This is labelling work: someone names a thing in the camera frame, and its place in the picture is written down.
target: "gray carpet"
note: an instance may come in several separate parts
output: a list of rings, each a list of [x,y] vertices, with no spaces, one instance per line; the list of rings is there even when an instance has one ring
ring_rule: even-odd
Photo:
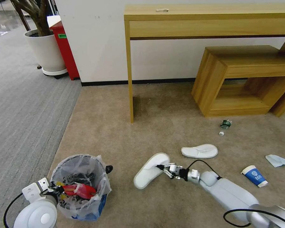
[[[24,32],[19,26],[0,36],[0,227],[21,189],[47,175],[81,90],[79,80],[37,70]],[[10,227],[26,204],[11,207]]]

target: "slipper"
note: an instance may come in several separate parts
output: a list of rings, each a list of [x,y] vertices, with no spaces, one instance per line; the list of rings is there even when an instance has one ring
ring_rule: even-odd
[[[196,147],[182,147],[181,153],[192,158],[212,158],[218,154],[218,149],[212,144],[203,144]]]
[[[134,185],[138,189],[145,188],[152,180],[154,180],[163,171],[157,168],[157,165],[166,165],[170,163],[170,158],[167,154],[158,153],[153,155],[141,170],[134,177]]]

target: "black baseboard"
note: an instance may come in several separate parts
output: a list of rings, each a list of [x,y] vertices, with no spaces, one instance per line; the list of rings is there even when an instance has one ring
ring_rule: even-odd
[[[247,78],[225,79],[228,81],[242,80]],[[179,82],[194,82],[195,78],[182,79],[149,79],[149,80],[132,80],[132,84],[152,84],[152,83],[179,83]],[[101,81],[101,82],[81,82],[82,86],[107,86],[107,85],[127,85],[128,81]]]

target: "red plastic item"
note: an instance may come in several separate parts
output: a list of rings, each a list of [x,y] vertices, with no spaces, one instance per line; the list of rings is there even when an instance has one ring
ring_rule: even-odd
[[[62,22],[60,21],[54,24],[51,29],[54,32],[62,58],[66,65],[67,71],[69,72],[70,79],[74,80],[75,78],[80,78]]]
[[[73,184],[63,186],[64,193],[68,196],[78,195],[84,199],[90,199],[96,194],[96,190],[85,184]]]

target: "white wall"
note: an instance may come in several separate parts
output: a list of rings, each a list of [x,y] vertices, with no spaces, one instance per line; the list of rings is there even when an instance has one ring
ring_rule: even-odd
[[[82,82],[127,80],[125,4],[269,3],[285,0],[56,0]],[[131,41],[132,78],[195,77],[205,46],[270,44],[285,38]]]

